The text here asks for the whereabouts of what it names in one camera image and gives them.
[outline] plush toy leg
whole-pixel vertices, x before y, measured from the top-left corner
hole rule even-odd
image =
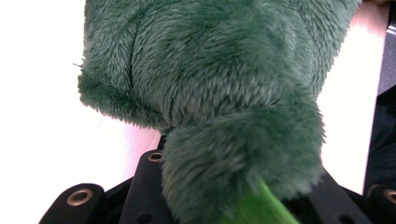
[[[316,104],[305,100],[172,131],[163,154],[163,193],[175,218],[257,223],[285,214],[272,193],[278,199],[307,193],[322,171],[322,123]]]

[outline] light green tip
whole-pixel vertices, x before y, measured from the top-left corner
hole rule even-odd
[[[239,200],[232,217],[223,216],[219,224],[298,224],[289,210],[262,183],[260,194],[247,193]]]

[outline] screw hole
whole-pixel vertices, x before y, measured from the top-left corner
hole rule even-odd
[[[338,221],[340,221],[342,224],[355,224],[355,221],[352,219],[352,217],[346,215],[338,216]]]
[[[396,190],[393,189],[387,189],[384,191],[385,197],[387,197],[387,199],[396,204]]]
[[[148,156],[148,160],[149,161],[160,161],[162,157],[163,157],[162,153],[155,152]]]
[[[79,206],[89,201],[92,196],[93,192],[90,189],[79,189],[70,194],[66,202],[70,206]]]
[[[152,221],[152,215],[151,214],[142,214],[137,218],[137,223],[139,224],[147,224]]]

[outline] stuffed animal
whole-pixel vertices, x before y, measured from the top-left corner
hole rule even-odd
[[[193,223],[297,223],[323,168],[316,99],[359,0],[87,0],[81,101],[167,134]]]

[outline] white table surface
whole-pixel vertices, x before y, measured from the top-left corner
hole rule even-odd
[[[105,118],[78,99],[84,1],[0,3],[0,223],[37,223],[79,183],[111,189],[134,174],[159,134]],[[385,35],[384,10],[367,6],[318,101],[326,168],[361,191]]]

